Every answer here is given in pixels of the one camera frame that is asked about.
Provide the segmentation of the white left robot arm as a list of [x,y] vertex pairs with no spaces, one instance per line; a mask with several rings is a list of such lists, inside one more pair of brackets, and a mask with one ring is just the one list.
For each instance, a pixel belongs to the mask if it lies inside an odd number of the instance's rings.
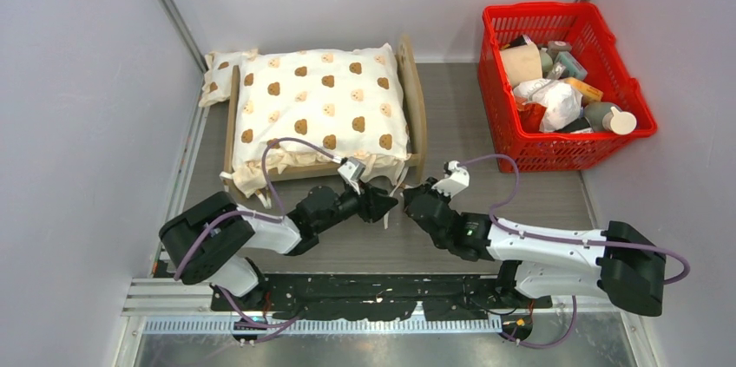
[[318,186],[283,217],[260,213],[218,192],[166,222],[159,238],[175,267],[174,277],[185,285],[209,283],[225,289],[247,310],[266,298],[264,278],[256,265],[239,252],[243,248],[298,256],[319,242],[319,235],[354,217],[380,221],[398,199],[371,184],[343,193]]

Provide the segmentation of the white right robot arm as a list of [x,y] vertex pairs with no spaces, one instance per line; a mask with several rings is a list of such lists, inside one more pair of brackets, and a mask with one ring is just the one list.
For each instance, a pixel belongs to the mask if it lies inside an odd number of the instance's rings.
[[499,261],[496,297],[507,306],[535,298],[606,298],[617,308],[659,317],[666,255],[628,223],[569,231],[460,213],[427,185],[403,193],[404,212],[434,246],[467,261]]

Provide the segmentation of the white crumpled bag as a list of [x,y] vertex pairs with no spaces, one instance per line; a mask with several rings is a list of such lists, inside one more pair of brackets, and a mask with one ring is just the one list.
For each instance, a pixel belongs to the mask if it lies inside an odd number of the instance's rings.
[[522,82],[512,94],[527,133],[553,133],[580,117],[582,96],[563,81],[542,78]]

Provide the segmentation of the yellow box in basket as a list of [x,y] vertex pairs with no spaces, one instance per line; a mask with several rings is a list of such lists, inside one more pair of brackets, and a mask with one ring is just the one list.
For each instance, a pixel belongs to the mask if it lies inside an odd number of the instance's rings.
[[575,89],[582,96],[583,106],[586,106],[591,102],[600,102],[602,100],[603,92],[598,88],[585,83],[584,81],[581,81],[574,77],[568,77],[563,81],[567,83],[571,88]]

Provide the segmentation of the grey bottle with beige cap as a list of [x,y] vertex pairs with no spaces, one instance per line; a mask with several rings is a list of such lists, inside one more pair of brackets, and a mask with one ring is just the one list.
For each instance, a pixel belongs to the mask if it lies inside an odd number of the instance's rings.
[[631,134],[637,126],[636,117],[612,102],[591,102],[583,109],[583,117],[595,132],[617,135]]

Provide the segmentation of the teal box in basket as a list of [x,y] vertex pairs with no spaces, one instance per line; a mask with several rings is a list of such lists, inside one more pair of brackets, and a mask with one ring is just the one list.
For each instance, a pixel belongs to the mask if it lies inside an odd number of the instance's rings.
[[584,81],[588,77],[588,71],[568,51],[559,52],[556,55],[555,62],[563,66],[563,71],[560,74],[561,79],[572,77]]

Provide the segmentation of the small bear print pillow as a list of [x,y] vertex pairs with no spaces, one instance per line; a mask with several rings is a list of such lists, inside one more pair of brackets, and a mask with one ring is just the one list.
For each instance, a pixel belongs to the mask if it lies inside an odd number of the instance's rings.
[[234,52],[210,52],[204,56],[207,71],[203,75],[198,106],[205,108],[227,101],[232,93],[233,68],[259,54],[258,49]]

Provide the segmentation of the red plastic basket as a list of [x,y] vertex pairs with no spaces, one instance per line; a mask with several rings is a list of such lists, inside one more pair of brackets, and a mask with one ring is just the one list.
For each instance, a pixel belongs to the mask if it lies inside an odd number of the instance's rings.
[[586,170],[658,127],[591,3],[483,10],[478,81],[505,173]]

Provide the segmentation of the aluminium frame rail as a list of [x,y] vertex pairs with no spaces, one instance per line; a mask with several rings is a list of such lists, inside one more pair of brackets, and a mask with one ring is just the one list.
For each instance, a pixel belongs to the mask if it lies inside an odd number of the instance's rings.
[[198,70],[204,74],[207,71],[205,55],[200,50],[199,45],[194,39],[192,30],[189,28],[184,16],[175,0],[158,0],[163,8],[169,22],[172,24],[174,31],[183,42],[188,54],[194,60]]

